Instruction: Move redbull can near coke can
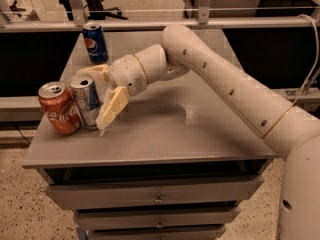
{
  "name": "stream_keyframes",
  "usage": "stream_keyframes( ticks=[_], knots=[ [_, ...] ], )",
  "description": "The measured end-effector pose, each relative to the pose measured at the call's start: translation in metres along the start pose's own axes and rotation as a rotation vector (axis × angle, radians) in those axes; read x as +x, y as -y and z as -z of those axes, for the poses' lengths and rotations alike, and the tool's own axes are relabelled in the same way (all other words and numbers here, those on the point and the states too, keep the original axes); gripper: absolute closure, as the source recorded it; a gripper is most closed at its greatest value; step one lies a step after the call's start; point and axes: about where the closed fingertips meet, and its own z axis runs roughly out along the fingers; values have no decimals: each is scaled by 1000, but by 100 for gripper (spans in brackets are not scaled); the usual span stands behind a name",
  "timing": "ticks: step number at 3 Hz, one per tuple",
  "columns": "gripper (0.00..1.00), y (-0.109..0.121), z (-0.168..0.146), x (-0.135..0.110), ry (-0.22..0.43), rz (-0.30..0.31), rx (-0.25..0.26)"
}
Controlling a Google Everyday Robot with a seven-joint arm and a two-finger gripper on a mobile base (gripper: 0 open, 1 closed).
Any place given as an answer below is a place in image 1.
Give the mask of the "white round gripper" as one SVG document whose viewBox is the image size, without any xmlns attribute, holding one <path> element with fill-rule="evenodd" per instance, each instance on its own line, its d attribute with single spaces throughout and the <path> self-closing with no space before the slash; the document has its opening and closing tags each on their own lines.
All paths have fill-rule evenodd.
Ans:
<svg viewBox="0 0 320 240">
<path fill-rule="evenodd" d="M 106 84 L 109 79 L 115 89 L 106 90 L 103 105 L 96 118 L 97 128 L 103 130 L 110 126 L 117 115 L 127 106 L 129 95 L 143 92 L 148 85 L 143 67 L 136 56 L 126 55 L 112 63 L 79 69 L 77 75 L 85 74 L 94 81 Z"/>
</svg>

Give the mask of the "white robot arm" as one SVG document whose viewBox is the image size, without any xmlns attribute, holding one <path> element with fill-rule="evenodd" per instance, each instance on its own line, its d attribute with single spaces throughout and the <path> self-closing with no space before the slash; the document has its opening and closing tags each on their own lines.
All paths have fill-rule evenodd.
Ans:
<svg viewBox="0 0 320 240">
<path fill-rule="evenodd" d="M 80 69 L 105 91 L 96 123 L 108 127 L 128 99 L 156 81 L 197 73 L 241 120 L 286 161 L 277 240 L 320 239 L 320 120 L 211 50 L 184 25 L 169 25 L 161 43 L 110 66 Z"/>
</svg>

